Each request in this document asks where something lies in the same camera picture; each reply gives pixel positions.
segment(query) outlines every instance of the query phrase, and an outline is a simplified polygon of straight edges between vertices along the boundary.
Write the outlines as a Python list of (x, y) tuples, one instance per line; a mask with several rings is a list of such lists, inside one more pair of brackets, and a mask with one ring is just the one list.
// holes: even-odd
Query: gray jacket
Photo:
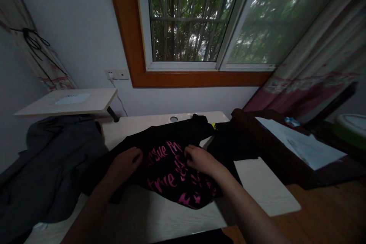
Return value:
[(38, 222), (70, 217), (78, 179), (106, 153), (90, 116), (54, 116), (29, 127), (27, 151), (0, 175), (0, 240), (8, 243)]

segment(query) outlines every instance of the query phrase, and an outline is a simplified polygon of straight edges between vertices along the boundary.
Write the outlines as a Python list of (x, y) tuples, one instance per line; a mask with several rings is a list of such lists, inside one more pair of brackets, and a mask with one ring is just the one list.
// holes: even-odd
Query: hand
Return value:
[(136, 147), (118, 154), (99, 184), (114, 193), (133, 174), (142, 158), (142, 151)]
[(211, 177), (224, 168), (210, 153), (193, 145), (185, 147), (184, 155), (188, 166)]

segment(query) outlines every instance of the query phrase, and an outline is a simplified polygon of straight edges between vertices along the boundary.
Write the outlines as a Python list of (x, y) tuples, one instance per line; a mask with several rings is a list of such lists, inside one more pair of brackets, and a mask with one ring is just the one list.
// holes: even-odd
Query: black cable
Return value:
[[(31, 29), (28, 29), (28, 28), (23, 28), (23, 29), (13, 29), (13, 28), (9, 28), (13, 31), (17, 31), (17, 32), (22, 32), (23, 33), (23, 37), (24, 37), (24, 40), (27, 42), (29, 48), (32, 50), (32, 52), (34, 53), (35, 56), (38, 57), (39, 60), (43, 61), (43, 59), (41, 57), (38, 56), (38, 54), (34, 51), (34, 50), (38, 50), (40, 51), (41, 53), (43, 53), (43, 55), (45, 57), (47, 57), (47, 59), (49, 61), (51, 61), (52, 64), (54, 64), (66, 77), (67, 77), (67, 74), (52, 60), (50, 59), (50, 57), (45, 54), (43, 51), (42, 51), (42, 47), (40, 45), (40, 43), (38, 43), (35, 39), (33, 39), (32, 37), (30, 37), (29, 34), (34, 34), (36, 35), (44, 45), (46, 45), (47, 47), (50, 46), (50, 43), (43, 39), (42, 37), (40, 37), (40, 35), (35, 31), (35, 30), (31, 30)], [(45, 72), (45, 70), (42, 68), (42, 66), (38, 63), (38, 61), (36, 59), (34, 59), (34, 61), (36, 61), (37, 65), (40, 67), (40, 69), (44, 72), (44, 74), (47, 76), (47, 78), (51, 81), (51, 83), (56, 86), (53, 81), (51, 80), (51, 78), (48, 76), (48, 74)]]

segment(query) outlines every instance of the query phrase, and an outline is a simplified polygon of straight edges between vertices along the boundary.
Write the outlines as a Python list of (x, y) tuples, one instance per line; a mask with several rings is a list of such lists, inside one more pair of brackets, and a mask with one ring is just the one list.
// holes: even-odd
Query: document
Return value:
[(272, 119), (261, 117), (256, 119), (313, 170), (346, 156), (345, 153), (319, 142), (312, 135), (303, 135)]
[(64, 105), (64, 104), (78, 104), (83, 103), (88, 97), (90, 93), (79, 93), (79, 94), (71, 94), (66, 95), (61, 98), (59, 101), (55, 102), (55, 105)]

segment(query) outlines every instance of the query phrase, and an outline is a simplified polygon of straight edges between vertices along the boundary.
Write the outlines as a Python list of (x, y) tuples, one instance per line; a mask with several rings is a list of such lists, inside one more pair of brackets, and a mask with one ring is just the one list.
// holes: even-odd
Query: green foliage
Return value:
[[(254, 0), (230, 63), (279, 63), (329, 0)], [(151, 0), (154, 61), (215, 62), (235, 0)], [(169, 18), (196, 18), (178, 22)], [(221, 19), (220, 22), (208, 22)]]

